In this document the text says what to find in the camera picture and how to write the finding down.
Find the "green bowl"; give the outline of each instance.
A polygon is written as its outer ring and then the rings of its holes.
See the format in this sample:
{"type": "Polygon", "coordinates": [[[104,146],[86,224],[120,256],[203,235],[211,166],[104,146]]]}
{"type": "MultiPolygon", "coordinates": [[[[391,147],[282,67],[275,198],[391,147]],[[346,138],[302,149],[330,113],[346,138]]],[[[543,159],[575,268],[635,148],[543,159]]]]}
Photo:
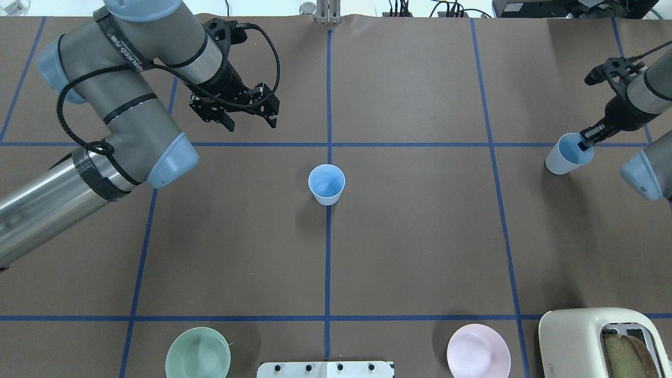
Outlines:
{"type": "Polygon", "coordinates": [[[212,328],[192,328],[170,346],[166,377],[225,378],[230,365],[231,351],[224,336],[212,328]]]}

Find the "bread slice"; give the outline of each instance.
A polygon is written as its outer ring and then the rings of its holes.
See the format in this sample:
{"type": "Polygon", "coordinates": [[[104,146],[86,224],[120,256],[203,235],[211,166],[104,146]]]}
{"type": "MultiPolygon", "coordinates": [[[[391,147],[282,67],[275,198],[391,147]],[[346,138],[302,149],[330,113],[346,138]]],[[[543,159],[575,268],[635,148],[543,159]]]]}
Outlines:
{"type": "Polygon", "coordinates": [[[603,335],[612,378],[659,378],[646,345],[634,336],[603,335]]]}

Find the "white bracket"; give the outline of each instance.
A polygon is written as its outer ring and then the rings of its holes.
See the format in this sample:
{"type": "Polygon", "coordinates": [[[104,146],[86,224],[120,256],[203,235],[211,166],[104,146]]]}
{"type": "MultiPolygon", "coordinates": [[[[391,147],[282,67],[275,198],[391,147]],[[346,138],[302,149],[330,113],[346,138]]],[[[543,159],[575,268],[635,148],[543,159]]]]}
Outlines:
{"type": "Polygon", "coordinates": [[[341,0],[317,0],[315,19],[318,24],[340,24],[341,0]]]}
{"type": "Polygon", "coordinates": [[[257,378],[394,378],[394,362],[264,363],[257,378]]]}

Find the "white label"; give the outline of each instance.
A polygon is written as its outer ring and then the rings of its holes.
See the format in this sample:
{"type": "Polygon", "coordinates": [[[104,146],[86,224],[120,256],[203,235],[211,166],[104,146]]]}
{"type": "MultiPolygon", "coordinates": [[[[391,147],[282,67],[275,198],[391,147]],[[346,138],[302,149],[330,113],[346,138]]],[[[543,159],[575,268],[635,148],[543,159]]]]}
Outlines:
{"type": "Polygon", "coordinates": [[[505,12],[517,12],[523,7],[523,3],[511,3],[504,7],[505,12]]]}

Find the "light blue cap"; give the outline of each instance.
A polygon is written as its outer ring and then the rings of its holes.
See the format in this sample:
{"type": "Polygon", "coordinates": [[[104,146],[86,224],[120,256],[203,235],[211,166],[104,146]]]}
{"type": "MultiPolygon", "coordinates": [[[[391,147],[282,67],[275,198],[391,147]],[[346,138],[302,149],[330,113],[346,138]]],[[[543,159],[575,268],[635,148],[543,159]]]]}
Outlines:
{"type": "MultiPolygon", "coordinates": [[[[61,38],[63,38],[63,36],[58,37],[58,39],[45,47],[38,55],[36,63],[42,80],[44,80],[49,88],[53,88],[56,93],[60,93],[60,91],[62,91],[69,83],[68,78],[65,76],[65,71],[63,71],[63,65],[60,63],[60,55],[58,53],[58,45],[61,38]]],[[[75,88],[68,91],[65,99],[74,104],[84,104],[86,102],[86,100],[75,91],[75,88]]]]}
{"type": "Polygon", "coordinates": [[[173,13],[182,0],[103,0],[110,13],[129,22],[155,21],[173,13]]]}
{"type": "Polygon", "coordinates": [[[647,200],[656,201],[663,197],[661,184],[644,150],[621,165],[620,173],[623,179],[647,200]]]}
{"type": "Polygon", "coordinates": [[[198,154],[187,135],[180,133],[154,164],[147,182],[161,189],[196,167],[198,160],[198,154]]]}

